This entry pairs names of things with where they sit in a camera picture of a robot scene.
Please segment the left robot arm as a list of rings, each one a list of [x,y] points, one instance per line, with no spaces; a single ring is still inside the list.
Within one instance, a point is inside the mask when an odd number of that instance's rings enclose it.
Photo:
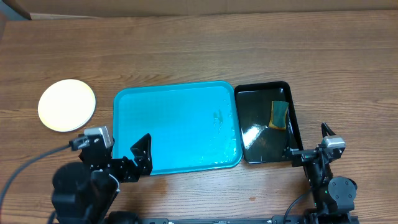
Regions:
[[[60,223],[139,223],[130,212],[110,212],[120,185],[137,182],[152,172],[151,136],[145,134],[130,148],[133,159],[112,157],[112,145],[102,134],[81,134],[70,141],[80,161],[68,163],[52,179],[52,204]]]

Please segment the green yellow sponge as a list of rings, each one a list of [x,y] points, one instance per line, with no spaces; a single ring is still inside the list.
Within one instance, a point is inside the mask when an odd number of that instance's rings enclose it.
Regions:
[[[269,127],[272,129],[286,130],[286,117],[289,103],[286,101],[272,101]]]

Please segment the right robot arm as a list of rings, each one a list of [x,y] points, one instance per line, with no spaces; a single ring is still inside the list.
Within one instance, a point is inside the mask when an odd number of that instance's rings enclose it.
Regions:
[[[345,140],[326,123],[321,124],[321,131],[323,139],[315,149],[289,154],[293,167],[303,167],[310,189],[289,205],[282,223],[359,223],[357,216],[350,215],[358,189],[356,182],[347,177],[335,177],[330,168],[331,162],[342,156]],[[299,217],[290,216],[293,207],[308,195],[313,197],[315,207]]]

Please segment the yellow-green plate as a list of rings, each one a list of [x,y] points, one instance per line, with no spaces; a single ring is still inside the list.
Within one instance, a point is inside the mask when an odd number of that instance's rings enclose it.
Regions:
[[[40,121],[57,132],[70,132],[84,126],[96,108],[94,91],[76,79],[60,80],[40,97],[37,112]]]

